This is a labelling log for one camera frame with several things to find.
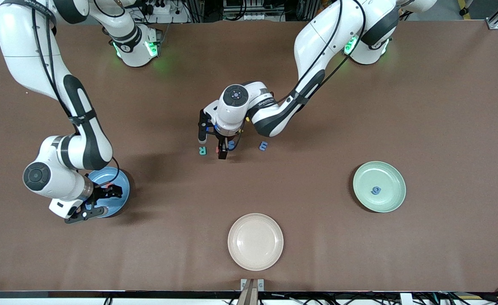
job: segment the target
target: blue plate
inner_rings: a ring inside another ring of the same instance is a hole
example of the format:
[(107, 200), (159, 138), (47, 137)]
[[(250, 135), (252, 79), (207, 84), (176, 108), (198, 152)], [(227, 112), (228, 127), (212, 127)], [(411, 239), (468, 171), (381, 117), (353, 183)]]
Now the blue plate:
[[(89, 174), (89, 179), (91, 179), (91, 181), (96, 184), (102, 184), (104, 182), (108, 182), (109, 180), (113, 179), (116, 173), (117, 173), (117, 168), (106, 166), (101, 170), (93, 170)], [(115, 180), (113, 180), (111, 183), (120, 186), (122, 188), (121, 198), (111, 197), (111, 198), (98, 199), (96, 201), (96, 207), (106, 207), (108, 209), (108, 212), (102, 216), (98, 216), (99, 218), (108, 217), (119, 212), (119, 210), (121, 210), (121, 208), (125, 205), (126, 201), (128, 200), (128, 195), (130, 195), (130, 183), (128, 181), (128, 177), (124, 174), (124, 172), (122, 172), (122, 170), (119, 171), (119, 176), (117, 176), (117, 178), (115, 178)]]

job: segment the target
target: plate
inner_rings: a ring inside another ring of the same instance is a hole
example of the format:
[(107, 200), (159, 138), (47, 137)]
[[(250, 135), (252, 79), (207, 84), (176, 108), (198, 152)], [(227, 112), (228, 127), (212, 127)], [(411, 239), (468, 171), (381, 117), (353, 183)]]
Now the plate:
[(236, 220), (228, 234), (230, 255), (239, 266), (252, 272), (273, 266), (281, 257), (283, 243), (277, 222), (259, 213)]
[[(115, 177), (115, 174), (117, 174), (117, 168), (106, 166), (105, 168), (102, 168), (100, 170), (93, 170), (92, 172), (90, 172), (89, 179), (96, 184), (102, 184), (113, 179), (113, 177)], [(122, 188), (121, 198), (110, 197), (98, 199), (96, 201), (95, 207), (106, 207), (108, 209), (108, 212), (106, 214), (98, 216), (98, 218), (109, 217), (119, 212), (119, 210), (121, 210), (121, 208), (128, 200), (128, 195), (130, 195), (130, 183), (128, 181), (128, 177), (124, 172), (122, 172), (122, 170), (119, 171), (119, 176), (117, 176), (117, 178), (115, 178), (115, 180), (113, 180), (111, 183)]]
[(352, 180), (354, 193), (369, 210), (388, 213), (403, 203), (406, 186), (400, 172), (390, 164), (372, 161), (356, 170)]

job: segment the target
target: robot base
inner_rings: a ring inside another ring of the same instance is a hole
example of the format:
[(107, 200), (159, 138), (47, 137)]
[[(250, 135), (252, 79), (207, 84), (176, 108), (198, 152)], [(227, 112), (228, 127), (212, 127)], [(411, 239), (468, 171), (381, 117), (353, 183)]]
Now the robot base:
[[(91, 179), (91, 181), (96, 184), (101, 184), (113, 179), (116, 173), (117, 173), (117, 168), (106, 166), (101, 170), (92, 171), (89, 174), (89, 179)], [(95, 207), (107, 208), (106, 210), (107, 213), (98, 216), (98, 218), (109, 217), (119, 212), (119, 210), (121, 210), (121, 208), (125, 205), (126, 201), (128, 200), (128, 196), (130, 195), (130, 183), (128, 181), (128, 177), (125, 175), (125, 173), (122, 170), (119, 171), (119, 176), (117, 176), (117, 178), (115, 178), (115, 180), (113, 180), (111, 183), (120, 186), (122, 188), (122, 196), (121, 198), (110, 197), (110, 198), (98, 199), (96, 201)]]
[(138, 25), (138, 27), (142, 31), (142, 38), (131, 52), (124, 52), (122, 50), (123, 46), (118, 48), (116, 43), (113, 42), (117, 56), (131, 67), (141, 67), (153, 58), (160, 56), (162, 45), (161, 30), (148, 28), (145, 25)]

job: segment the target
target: table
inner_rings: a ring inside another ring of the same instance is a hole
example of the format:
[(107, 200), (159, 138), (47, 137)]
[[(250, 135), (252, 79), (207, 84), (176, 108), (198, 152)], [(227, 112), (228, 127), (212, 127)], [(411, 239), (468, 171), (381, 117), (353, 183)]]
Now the table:
[[(0, 290), (229, 290), (241, 278), (267, 290), (494, 290), (498, 31), (483, 21), (401, 22), (377, 64), (348, 62), (282, 134), (247, 125), (228, 160), (198, 154), (198, 113), (227, 85), (292, 89), (304, 25), (172, 25), (161, 58), (141, 68), (116, 58), (99, 27), (60, 28), (67, 67), (134, 182), (120, 216), (72, 226), (21, 181), (42, 140), (71, 125), (0, 58)], [(392, 213), (353, 199), (353, 173), (372, 160), (406, 180)], [(226, 242), (253, 212), (284, 232), (282, 257), (262, 272), (237, 266)]]

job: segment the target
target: metal bracket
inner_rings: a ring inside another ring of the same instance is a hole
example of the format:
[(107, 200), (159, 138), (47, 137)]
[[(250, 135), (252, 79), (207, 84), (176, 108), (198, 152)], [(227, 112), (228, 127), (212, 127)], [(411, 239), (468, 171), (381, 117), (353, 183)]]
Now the metal bracket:
[[(243, 290), (246, 283), (247, 283), (247, 279), (242, 278), (241, 279), (241, 288), (239, 288), (239, 289)], [(264, 291), (264, 279), (263, 278), (259, 278), (256, 284), (258, 285), (258, 291)]]
[(486, 17), (487, 27), (489, 30), (498, 30), (498, 23), (490, 23), (490, 19)]

